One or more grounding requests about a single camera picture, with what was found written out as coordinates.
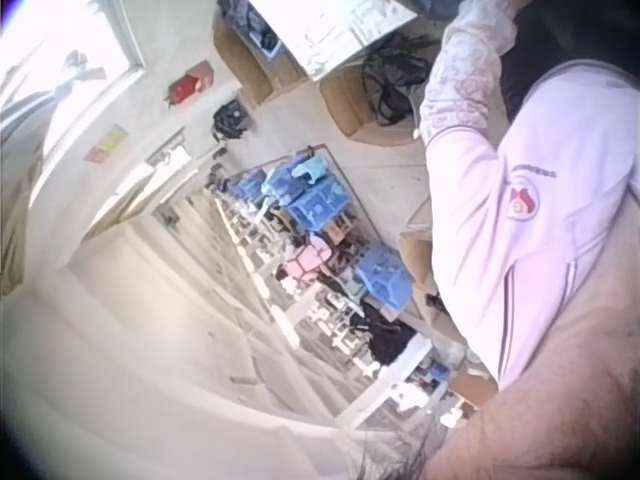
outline blue crate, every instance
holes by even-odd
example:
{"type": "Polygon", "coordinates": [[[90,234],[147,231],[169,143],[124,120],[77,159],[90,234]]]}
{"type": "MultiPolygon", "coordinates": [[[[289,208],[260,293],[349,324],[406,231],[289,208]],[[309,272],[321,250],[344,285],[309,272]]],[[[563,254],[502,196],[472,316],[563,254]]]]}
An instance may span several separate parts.
{"type": "Polygon", "coordinates": [[[262,185],[262,192],[275,198],[282,206],[287,206],[300,197],[309,185],[301,178],[293,178],[287,166],[276,169],[262,185]]]}
{"type": "Polygon", "coordinates": [[[414,280],[397,250],[384,244],[372,245],[355,268],[376,300],[397,311],[409,304],[414,280]]]}
{"type": "Polygon", "coordinates": [[[262,195],[261,187],[266,178],[267,174],[261,168],[249,172],[229,186],[229,193],[240,200],[251,201],[262,195]]]}
{"type": "Polygon", "coordinates": [[[304,154],[295,156],[286,164],[278,167],[267,177],[267,180],[262,185],[262,193],[272,196],[282,206],[289,205],[310,188],[309,182],[306,179],[295,178],[292,176],[292,173],[298,165],[312,159],[324,161],[323,158],[318,155],[308,157],[304,154]]]}
{"type": "Polygon", "coordinates": [[[340,215],[350,201],[347,189],[335,176],[327,175],[309,186],[302,196],[286,208],[302,230],[319,232],[340,215]]]}

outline black cloth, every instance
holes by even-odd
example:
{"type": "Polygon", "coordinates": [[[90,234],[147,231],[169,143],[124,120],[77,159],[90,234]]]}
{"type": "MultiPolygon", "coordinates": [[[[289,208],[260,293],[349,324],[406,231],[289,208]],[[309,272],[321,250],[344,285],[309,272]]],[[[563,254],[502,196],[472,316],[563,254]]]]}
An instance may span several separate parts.
{"type": "Polygon", "coordinates": [[[351,330],[368,332],[371,335],[368,345],[371,357],[380,365],[391,365],[407,348],[416,331],[401,321],[390,323],[367,302],[362,302],[360,307],[364,317],[352,315],[349,319],[351,330]]]}
{"type": "Polygon", "coordinates": [[[515,19],[515,46],[502,56],[500,88],[509,121],[541,77],[571,60],[606,62],[640,78],[636,18],[619,0],[535,0],[525,7],[515,19]]]}
{"type": "Polygon", "coordinates": [[[413,114],[412,92],[431,73],[422,53],[436,44],[428,36],[409,38],[396,32],[372,47],[363,63],[362,84],[378,125],[396,125],[413,114]]]}
{"type": "Polygon", "coordinates": [[[442,297],[440,297],[440,293],[436,293],[435,295],[427,294],[425,300],[427,307],[435,308],[439,312],[449,315],[449,311],[447,310],[447,307],[445,307],[442,297]]]}

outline yellow sign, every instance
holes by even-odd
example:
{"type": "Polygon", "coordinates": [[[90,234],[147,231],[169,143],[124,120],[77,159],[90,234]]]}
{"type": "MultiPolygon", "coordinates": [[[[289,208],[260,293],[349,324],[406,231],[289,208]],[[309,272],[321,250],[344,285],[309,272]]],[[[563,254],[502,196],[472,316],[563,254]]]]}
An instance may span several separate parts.
{"type": "Polygon", "coordinates": [[[111,154],[129,136],[127,131],[119,125],[114,125],[100,141],[85,155],[84,159],[91,163],[104,163],[111,154]]]}

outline red logo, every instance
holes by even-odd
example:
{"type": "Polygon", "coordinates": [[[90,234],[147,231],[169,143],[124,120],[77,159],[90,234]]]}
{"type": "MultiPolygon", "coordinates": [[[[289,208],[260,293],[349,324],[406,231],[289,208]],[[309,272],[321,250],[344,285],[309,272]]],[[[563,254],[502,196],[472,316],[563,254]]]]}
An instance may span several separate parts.
{"type": "Polygon", "coordinates": [[[538,213],[540,204],[538,190],[525,177],[517,177],[511,182],[509,191],[509,218],[513,220],[530,220],[538,213]]]}
{"type": "Polygon", "coordinates": [[[511,189],[511,201],[514,202],[514,207],[519,206],[522,210],[520,213],[533,213],[536,209],[536,201],[529,195],[528,188],[511,189]]]}

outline work table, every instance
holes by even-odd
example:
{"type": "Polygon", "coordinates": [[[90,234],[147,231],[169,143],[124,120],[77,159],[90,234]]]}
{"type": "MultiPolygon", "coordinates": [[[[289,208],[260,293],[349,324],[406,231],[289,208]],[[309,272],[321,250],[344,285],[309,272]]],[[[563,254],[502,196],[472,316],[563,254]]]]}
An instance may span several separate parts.
{"type": "Polygon", "coordinates": [[[252,0],[314,81],[416,18],[389,0],[252,0]]]}

